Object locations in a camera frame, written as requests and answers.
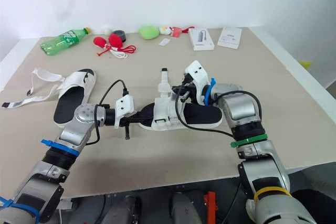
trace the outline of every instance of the green zip tie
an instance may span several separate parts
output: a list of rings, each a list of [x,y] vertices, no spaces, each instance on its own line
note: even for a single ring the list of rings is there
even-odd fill
[[[257,141],[260,141],[260,140],[267,139],[267,137],[268,137],[267,134],[253,136],[253,137],[250,137],[250,138],[247,138],[247,139],[232,142],[231,147],[236,148],[236,147],[239,147],[239,146],[244,145],[244,144],[250,144],[250,143],[253,143],[253,142],[257,142]]]

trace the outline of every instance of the red tag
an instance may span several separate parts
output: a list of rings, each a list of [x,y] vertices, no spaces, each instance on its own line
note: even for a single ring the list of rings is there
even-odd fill
[[[170,34],[170,36],[179,38],[182,32],[182,29],[180,29],[179,27],[175,27],[175,26],[171,27],[171,29],[172,29],[172,33]]]

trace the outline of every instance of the white card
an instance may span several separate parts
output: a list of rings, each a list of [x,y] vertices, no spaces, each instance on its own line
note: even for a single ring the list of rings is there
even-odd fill
[[[236,27],[224,27],[217,45],[237,49],[242,36],[242,29]]]
[[[165,45],[167,45],[169,43],[169,41],[170,41],[170,39],[165,38],[159,43],[159,45],[164,47]]]

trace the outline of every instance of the slipper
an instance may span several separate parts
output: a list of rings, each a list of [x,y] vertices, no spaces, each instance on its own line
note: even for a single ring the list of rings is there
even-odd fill
[[[31,102],[45,101],[58,93],[59,100],[54,114],[54,122],[59,127],[64,127],[67,122],[72,120],[73,113],[79,105],[87,103],[96,82],[96,74],[91,69],[79,70],[66,78],[41,68],[36,68],[31,75],[32,85],[27,92],[27,96],[31,96],[34,93],[35,75],[44,81],[59,81],[61,84],[54,85],[47,95],[28,98],[19,102],[5,102],[2,107],[6,109],[17,108]]]
[[[158,90],[161,97],[155,98],[154,103],[145,106],[138,112],[139,117],[148,118],[148,120],[144,120],[139,125],[152,131],[186,129],[176,115],[176,94],[171,90],[168,83],[168,71],[166,68],[161,71],[161,83],[158,86]],[[192,127],[214,128],[219,126],[223,120],[222,111],[214,106],[182,103],[179,99],[177,108],[181,119]]]

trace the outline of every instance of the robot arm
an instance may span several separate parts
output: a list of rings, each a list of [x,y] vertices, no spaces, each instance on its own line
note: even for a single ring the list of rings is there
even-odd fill
[[[257,223],[316,223],[290,196],[289,177],[261,124],[258,99],[238,85],[209,82],[198,61],[186,68],[184,83],[192,102],[215,105],[223,111],[235,140],[231,147],[244,159],[238,171],[247,197],[256,203]]]
[[[8,201],[2,199],[5,204],[0,209],[0,223],[47,222],[63,194],[64,189],[60,183],[66,181],[71,166],[87,145],[91,131],[95,128],[95,121],[99,127],[104,125],[127,127],[130,122],[137,122],[136,118],[124,117],[133,110],[133,98],[128,94],[115,103],[115,109],[110,109],[108,105],[92,104],[77,107],[73,119],[54,142],[42,140],[42,143],[50,146],[50,149],[20,185],[14,199]]]

